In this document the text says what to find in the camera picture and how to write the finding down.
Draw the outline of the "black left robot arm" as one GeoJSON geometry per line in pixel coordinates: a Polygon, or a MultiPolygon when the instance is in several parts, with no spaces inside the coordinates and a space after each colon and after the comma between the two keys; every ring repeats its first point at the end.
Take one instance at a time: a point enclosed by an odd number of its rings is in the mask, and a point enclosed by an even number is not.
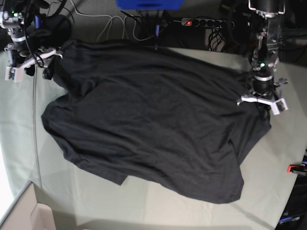
{"type": "Polygon", "coordinates": [[[242,95],[237,105],[261,104],[268,112],[279,115],[288,110],[282,96],[286,79],[274,80],[279,63],[279,39],[281,38],[281,16],[285,13],[284,0],[249,0],[253,11],[252,32],[255,49],[250,58],[251,71],[246,80],[247,94],[242,95]]]}

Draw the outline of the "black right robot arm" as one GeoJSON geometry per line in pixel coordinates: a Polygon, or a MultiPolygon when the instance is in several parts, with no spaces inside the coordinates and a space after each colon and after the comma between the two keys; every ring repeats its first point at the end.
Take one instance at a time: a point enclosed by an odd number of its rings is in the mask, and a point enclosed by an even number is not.
{"type": "Polygon", "coordinates": [[[66,1],[58,3],[56,11],[48,15],[41,12],[51,8],[46,0],[0,2],[0,27],[11,38],[4,49],[9,59],[5,80],[20,82],[24,75],[34,76],[36,68],[43,70],[44,79],[52,79],[53,58],[62,57],[60,47],[70,38],[73,23],[61,14],[66,1]]]}

